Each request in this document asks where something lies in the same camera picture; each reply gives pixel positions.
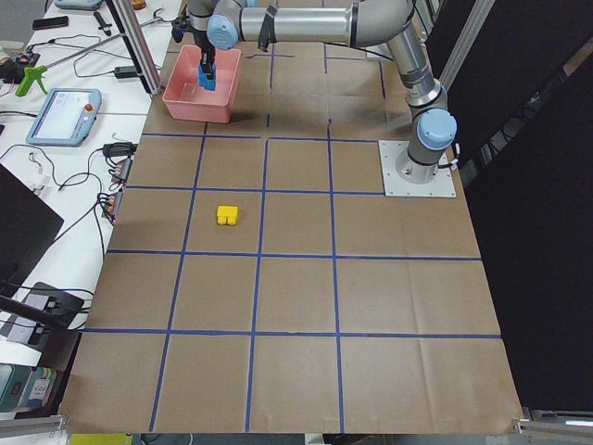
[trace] green clamp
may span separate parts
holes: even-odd
[[[18,97],[23,97],[29,90],[31,89],[31,85],[33,82],[37,81],[39,86],[41,87],[41,91],[47,94],[47,90],[45,90],[44,83],[41,80],[41,76],[44,72],[47,71],[47,67],[45,65],[41,65],[40,67],[25,67],[25,77],[23,78],[22,82],[15,93]]]

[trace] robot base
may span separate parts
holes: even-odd
[[[435,178],[427,184],[413,184],[396,170],[397,157],[408,148],[408,141],[379,141],[383,186],[387,197],[456,197],[450,169],[438,169]],[[441,164],[447,164],[443,154]]]

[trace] cardboard surface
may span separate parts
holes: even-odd
[[[240,46],[228,125],[153,99],[70,429],[510,431],[521,410],[458,174],[455,199],[384,196],[377,140],[410,131],[395,67]],[[236,226],[216,224],[219,205]]]

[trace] blue joint cap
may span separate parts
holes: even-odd
[[[417,132],[418,139],[426,148],[444,150],[455,139],[457,121],[445,109],[429,109],[420,117]]]
[[[197,66],[197,82],[205,90],[214,91],[216,89],[216,65],[212,65],[212,71],[214,72],[214,79],[209,79],[207,74],[202,71],[202,67]]]
[[[239,42],[239,34],[234,23],[224,16],[210,17],[206,34],[210,43],[219,49],[231,49]]]

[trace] yellow toy brick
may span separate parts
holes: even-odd
[[[239,218],[239,208],[236,206],[219,206],[216,221],[219,225],[235,225]]]

